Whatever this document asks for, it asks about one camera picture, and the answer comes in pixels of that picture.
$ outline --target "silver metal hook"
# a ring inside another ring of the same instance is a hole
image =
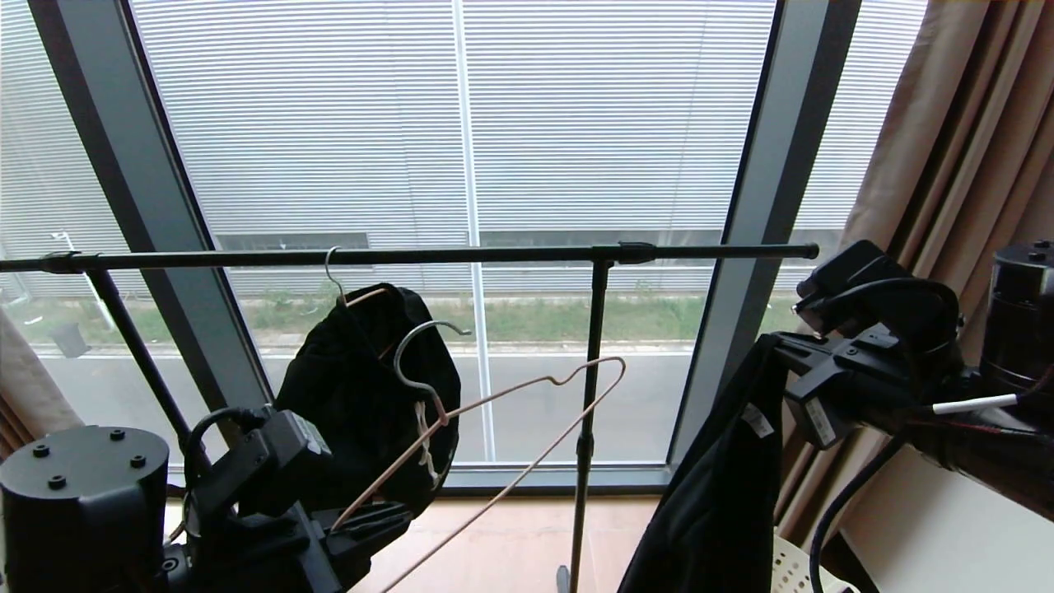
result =
[[[330,258],[331,255],[333,255],[333,252],[335,252],[337,249],[340,249],[340,245],[339,244],[334,244],[333,246],[330,248],[329,251],[326,252],[326,277],[330,278],[330,281],[332,281],[333,283],[336,284],[337,290],[340,291],[340,302],[344,304],[345,308],[347,308],[348,307],[348,296],[344,293],[344,285],[340,284],[339,280],[337,280],[335,277],[333,277],[333,274],[330,273],[330,269],[329,269],[329,258]]]
[[[406,335],[406,337],[403,338],[403,341],[398,343],[398,348],[395,349],[395,358],[392,360],[392,367],[395,369],[395,376],[398,377],[398,380],[402,381],[404,386],[406,386],[407,388],[414,388],[416,390],[424,390],[432,396],[432,402],[435,403],[435,411],[438,413],[440,421],[443,422],[444,427],[446,427],[447,422],[450,421],[450,418],[447,416],[447,411],[443,408],[443,400],[440,399],[440,395],[435,392],[435,388],[432,388],[428,383],[421,383],[418,381],[412,381],[410,379],[407,379],[406,375],[403,375],[403,367],[402,367],[403,352],[406,351],[407,344],[409,344],[410,341],[413,340],[414,337],[421,334],[422,332],[430,328],[435,328],[437,325],[449,328],[450,330],[456,332],[460,336],[472,335],[471,331],[462,330],[456,325],[450,323],[449,321],[442,321],[442,320],[426,321],[425,323],[411,330]]]

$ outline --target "black metal pole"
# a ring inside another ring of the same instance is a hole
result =
[[[607,272],[613,261],[602,259],[593,261],[592,302],[589,305],[589,343],[586,347],[586,360],[600,358],[600,343],[604,330],[604,300],[607,296]],[[586,389],[582,398],[583,410],[597,400],[597,377],[600,374],[598,365],[586,369]],[[589,488],[589,467],[592,463],[593,413],[590,412],[582,420],[582,432],[579,434],[578,449],[578,483],[574,486],[574,528],[571,532],[571,570],[565,573],[564,567],[557,574],[558,589],[567,584],[567,593],[579,590],[579,573],[582,570],[582,538],[585,535],[586,493]]]
[[[110,316],[114,318],[114,325],[117,327],[117,331],[121,333],[121,337],[128,343],[129,350],[132,351],[132,358],[135,359],[136,364],[139,365],[139,370],[142,371],[143,378],[147,379],[147,383],[153,390],[154,397],[157,398],[157,403],[164,411],[164,416],[176,432],[176,438],[179,440],[180,449],[182,449],[187,442],[187,437],[191,434],[191,430],[187,426],[183,415],[179,412],[179,407],[176,406],[175,398],[169,392],[169,387],[164,383],[164,379],[161,378],[161,372],[154,364],[154,359],[150,356],[147,344],[139,336],[139,331],[136,330],[135,322],[132,321],[132,316],[129,315],[128,309],[124,308],[124,303],[121,301],[121,293],[117,290],[114,278],[106,270],[91,270],[85,273],[95,285],[95,290],[99,293],[99,298],[106,305],[106,310],[110,311]]]
[[[624,263],[676,258],[814,258],[820,248],[801,244],[701,244],[661,245],[646,242],[594,246],[464,246],[452,249],[338,249],[330,263],[448,263],[468,261],[596,261]],[[79,273],[87,270],[160,268],[227,268],[239,265],[321,265],[328,250],[290,251],[190,251],[172,253],[53,253],[34,259],[0,260],[0,272],[46,271]]]

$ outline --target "vertical rack pole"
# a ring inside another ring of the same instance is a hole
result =
[[[604,300],[607,296],[607,273],[613,262],[609,259],[596,259],[592,266],[592,301],[589,305],[589,344],[586,348],[586,360],[600,358],[600,342],[604,330]],[[597,365],[586,369],[586,389],[582,408],[589,408],[597,400],[597,378],[600,370]],[[557,571],[557,590],[559,593],[578,593],[579,575],[582,570],[582,538],[586,522],[586,490],[589,487],[589,467],[592,462],[593,413],[590,412],[582,420],[582,432],[579,434],[578,483],[574,486],[574,530],[571,533],[571,568],[560,567]]]
[[[121,301],[121,293],[117,290],[114,278],[106,270],[87,270],[85,273],[89,279],[92,280],[92,284],[95,285],[95,290],[99,293],[102,302],[110,310],[110,315],[114,318],[117,331],[121,333],[121,337],[128,343],[129,350],[132,351],[132,358],[139,365],[143,378],[147,379],[147,384],[154,392],[154,397],[157,399],[157,403],[160,404],[161,410],[164,411],[164,416],[169,419],[169,423],[172,424],[172,430],[176,432],[179,447],[182,448],[187,442],[187,437],[191,434],[191,430],[187,426],[187,419],[179,412],[179,407],[176,406],[176,400],[172,397],[172,392],[169,391],[164,379],[161,378],[161,372],[157,370],[153,357],[150,356],[150,351],[147,350],[147,344],[139,336],[139,331],[136,330],[135,322],[132,321],[132,316],[129,315],[128,309],[124,308],[124,303]]]

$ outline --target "beige curtain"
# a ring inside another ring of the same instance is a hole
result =
[[[842,237],[868,238],[958,292],[971,362],[993,253],[1054,238],[1052,90],[1054,3],[932,1]],[[1045,175],[1051,182],[1039,185]],[[792,432],[780,535],[809,541],[820,513],[884,441],[860,431],[817,452]]]
[[[48,433],[82,422],[0,310],[0,460]]]

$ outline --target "floor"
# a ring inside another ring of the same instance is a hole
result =
[[[433,503],[410,530],[373,558],[352,593],[384,591],[484,500]],[[581,593],[610,593],[637,549],[658,498],[592,498],[586,508]],[[570,560],[570,499],[512,499],[481,517],[395,587],[393,592],[539,593],[557,591],[557,569]]]

